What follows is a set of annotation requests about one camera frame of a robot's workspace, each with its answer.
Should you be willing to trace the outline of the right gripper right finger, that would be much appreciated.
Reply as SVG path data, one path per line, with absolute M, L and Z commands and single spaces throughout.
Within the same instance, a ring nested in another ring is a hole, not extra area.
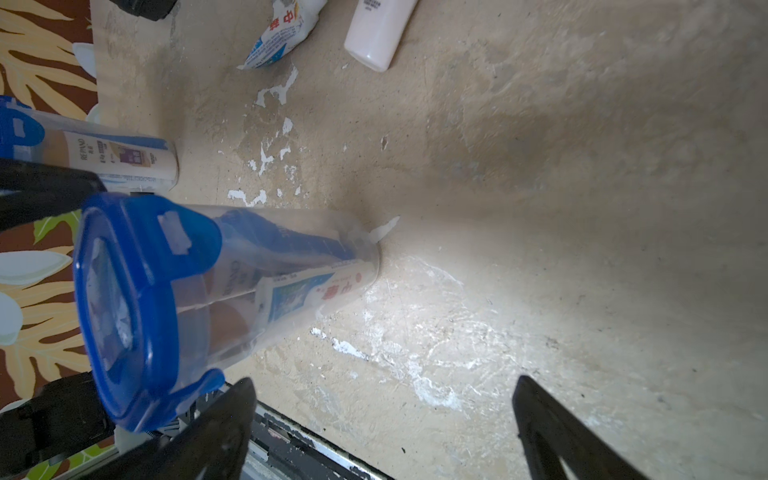
M 533 479 L 644 479 L 532 377 L 518 378 L 512 396 L 524 455 Z

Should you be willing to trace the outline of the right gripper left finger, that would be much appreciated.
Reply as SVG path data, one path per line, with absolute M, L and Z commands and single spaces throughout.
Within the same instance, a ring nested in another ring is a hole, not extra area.
M 146 442 L 85 477 L 238 479 L 248 452 L 255 407 L 253 382 L 243 378 L 172 440 Z

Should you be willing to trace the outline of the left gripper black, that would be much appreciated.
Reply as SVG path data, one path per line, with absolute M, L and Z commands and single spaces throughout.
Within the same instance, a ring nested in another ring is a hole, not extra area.
M 23 477 L 110 437 L 74 303 L 81 207 L 94 173 L 1 161 L 1 474 Z

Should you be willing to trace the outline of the white bottle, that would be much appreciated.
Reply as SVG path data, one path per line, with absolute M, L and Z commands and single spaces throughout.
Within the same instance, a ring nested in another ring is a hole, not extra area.
M 359 0 L 345 50 L 366 67 L 385 72 L 416 5 L 417 0 Z
M 174 147 L 159 138 L 54 130 L 46 133 L 35 157 L 92 172 L 109 191 L 162 193 L 178 180 Z

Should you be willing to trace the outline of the blue lid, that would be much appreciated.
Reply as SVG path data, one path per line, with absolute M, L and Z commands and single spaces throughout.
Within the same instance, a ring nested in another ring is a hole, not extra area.
M 203 280 L 221 250 L 211 218 L 162 196 L 85 202 L 75 300 L 98 394 L 117 426 L 159 429 L 224 384 Z
M 29 107 L 10 96 L 1 97 L 1 157 L 40 162 L 34 150 L 45 137 L 44 127 L 29 113 Z

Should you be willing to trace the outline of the toothpaste tube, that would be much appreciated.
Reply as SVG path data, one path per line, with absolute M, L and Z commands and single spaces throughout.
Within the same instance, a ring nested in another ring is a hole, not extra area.
M 262 278 L 255 290 L 257 320 L 264 325 L 338 306 L 361 295 L 376 279 L 378 266 L 348 260 Z
M 326 4 L 326 0 L 273 1 L 272 21 L 238 69 L 257 69 L 282 59 L 309 36 Z

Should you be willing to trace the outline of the toothpaste tube top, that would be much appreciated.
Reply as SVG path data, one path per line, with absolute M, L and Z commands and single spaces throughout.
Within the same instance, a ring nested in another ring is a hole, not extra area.
M 264 325 L 338 306 L 361 295 L 376 279 L 378 266 L 348 260 L 262 278 L 255 290 L 257 320 Z

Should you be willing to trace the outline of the blue toothbrush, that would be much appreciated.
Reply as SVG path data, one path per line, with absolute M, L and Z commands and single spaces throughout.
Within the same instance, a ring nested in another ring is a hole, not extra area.
M 255 211 L 232 209 L 215 222 L 222 234 L 222 253 L 262 269 L 301 269 L 357 259 L 353 248 L 338 239 L 291 230 Z

